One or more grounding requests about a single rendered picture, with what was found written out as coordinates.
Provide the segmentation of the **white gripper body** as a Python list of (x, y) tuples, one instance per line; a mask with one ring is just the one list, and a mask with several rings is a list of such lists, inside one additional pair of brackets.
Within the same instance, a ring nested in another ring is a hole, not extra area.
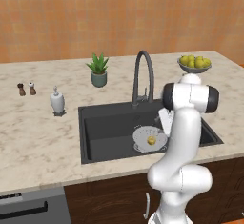
[(164, 131), (164, 134), (167, 136), (171, 133), (171, 127), (173, 123), (174, 111), (169, 111), (166, 108), (163, 108), (158, 111), (160, 122)]

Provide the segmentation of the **dark grey curved faucet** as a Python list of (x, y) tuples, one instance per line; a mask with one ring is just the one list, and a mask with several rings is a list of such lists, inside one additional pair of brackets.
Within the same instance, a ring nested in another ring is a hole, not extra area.
[[(140, 69), (140, 61), (141, 57), (144, 56), (149, 73), (149, 93), (143, 96), (138, 95), (139, 88), (139, 69)], [(132, 91), (132, 107), (137, 108), (140, 101), (147, 100), (149, 103), (153, 102), (153, 92), (154, 92), (154, 74), (153, 74), (153, 62), (146, 51), (140, 51), (135, 60), (135, 68), (134, 68), (134, 79), (133, 79), (133, 91)]]

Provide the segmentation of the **dark grey sink basin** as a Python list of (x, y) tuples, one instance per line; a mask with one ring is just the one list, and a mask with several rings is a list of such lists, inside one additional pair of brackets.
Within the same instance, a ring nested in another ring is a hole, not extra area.
[(134, 109), (131, 102), (79, 107), (81, 162), (90, 164), (108, 160), (135, 157), (165, 150), (140, 153), (133, 147), (133, 132), (142, 126), (154, 126), (163, 131), (158, 111), (160, 99), (141, 102)]

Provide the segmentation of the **grey fruit bowl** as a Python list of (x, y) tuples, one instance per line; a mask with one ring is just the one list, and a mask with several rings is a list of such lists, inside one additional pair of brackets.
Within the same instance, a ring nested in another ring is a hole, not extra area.
[(187, 67), (187, 66), (184, 66), (183, 64), (180, 63), (179, 59), (177, 59), (177, 63), (179, 65), (179, 67), (185, 71), (186, 73), (194, 73), (194, 74), (198, 74), (198, 73), (203, 73), (205, 71), (207, 71), (208, 69), (210, 69), (212, 67), (212, 65), (210, 65), (209, 67), (207, 68), (190, 68), (190, 67)]

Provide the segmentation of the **green plant in teal pot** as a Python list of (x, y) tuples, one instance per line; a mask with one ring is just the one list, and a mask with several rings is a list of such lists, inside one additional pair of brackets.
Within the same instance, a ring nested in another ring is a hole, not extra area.
[(92, 61), (87, 63), (91, 69), (91, 83), (96, 88), (102, 88), (107, 84), (107, 63), (109, 59), (104, 57), (101, 53), (97, 56), (95, 53), (92, 55)]

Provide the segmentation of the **dark brown cupboard door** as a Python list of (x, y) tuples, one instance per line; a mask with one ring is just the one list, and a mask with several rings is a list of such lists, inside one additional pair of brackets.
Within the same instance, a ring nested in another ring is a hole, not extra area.
[(71, 224), (147, 224), (146, 193), (152, 214), (160, 192), (149, 186), (145, 173), (65, 187)]
[(213, 185), (187, 205), (193, 224), (223, 224), (244, 218), (244, 157), (203, 166), (212, 173)]

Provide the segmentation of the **white soap dispenser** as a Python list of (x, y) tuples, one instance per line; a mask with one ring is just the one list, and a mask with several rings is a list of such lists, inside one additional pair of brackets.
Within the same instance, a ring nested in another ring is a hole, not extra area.
[(53, 87), (53, 93), (50, 95), (51, 106), (53, 108), (53, 114), (55, 116), (62, 116), (65, 114), (65, 98), (64, 95), (57, 90), (57, 87)]

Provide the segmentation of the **brown pepper shaker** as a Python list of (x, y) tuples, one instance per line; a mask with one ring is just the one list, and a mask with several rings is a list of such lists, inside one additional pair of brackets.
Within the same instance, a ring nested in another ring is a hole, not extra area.
[(17, 84), (17, 88), (19, 89), (19, 94), (20, 96), (25, 96), (26, 92), (24, 90), (24, 85), (22, 83)]

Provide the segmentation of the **grey dishwasher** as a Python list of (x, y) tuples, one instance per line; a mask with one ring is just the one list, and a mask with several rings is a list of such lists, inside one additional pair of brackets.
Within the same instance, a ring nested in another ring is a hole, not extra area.
[(0, 195), (0, 214), (41, 207), (44, 201), (47, 212), (3, 219), (0, 224), (71, 224), (63, 187)]

